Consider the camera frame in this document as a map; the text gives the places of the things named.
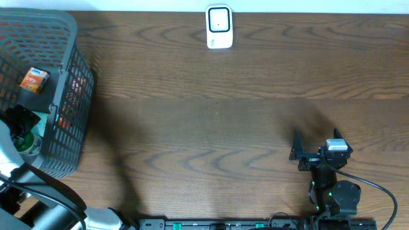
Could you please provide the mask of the green lid jar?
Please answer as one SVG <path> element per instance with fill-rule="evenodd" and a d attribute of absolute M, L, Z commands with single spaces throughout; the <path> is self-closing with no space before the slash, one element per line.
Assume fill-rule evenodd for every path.
<path fill-rule="evenodd" d="M 41 152 L 42 137 L 30 132 L 24 138 L 19 137 L 14 146 L 21 155 L 35 156 Z"/>

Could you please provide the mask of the small orange tissue pack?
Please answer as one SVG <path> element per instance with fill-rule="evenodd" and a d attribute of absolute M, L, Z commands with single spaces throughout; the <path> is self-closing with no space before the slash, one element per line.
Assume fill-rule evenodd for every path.
<path fill-rule="evenodd" d="M 50 74 L 45 70 L 31 67 L 20 83 L 20 87 L 38 95 L 49 77 Z"/>

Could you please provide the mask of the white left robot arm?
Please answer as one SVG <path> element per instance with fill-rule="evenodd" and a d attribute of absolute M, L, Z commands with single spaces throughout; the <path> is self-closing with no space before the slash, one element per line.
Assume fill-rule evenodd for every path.
<path fill-rule="evenodd" d="M 1 122 L 1 229 L 139 229 L 108 208 L 86 206 L 70 187 L 25 163 Z"/>

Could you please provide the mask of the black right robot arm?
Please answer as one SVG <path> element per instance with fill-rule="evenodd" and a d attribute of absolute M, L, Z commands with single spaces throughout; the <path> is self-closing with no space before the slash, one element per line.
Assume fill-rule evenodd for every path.
<path fill-rule="evenodd" d="M 336 171 L 347 164 L 353 149 L 343 139 L 338 129 L 334 136 L 327 139 L 314 153 L 304 151 L 300 133 L 295 132 L 295 138 L 289 156 L 290 160 L 298 162 L 299 171 L 309 171 L 312 180 L 309 188 L 309 198 L 317 213 L 301 218 L 297 229 L 328 229 L 328 230 L 359 230 L 376 229 L 373 220 L 354 220 L 357 205 L 360 202 L 361 188 L 348 180 L 338 180 Z"/>

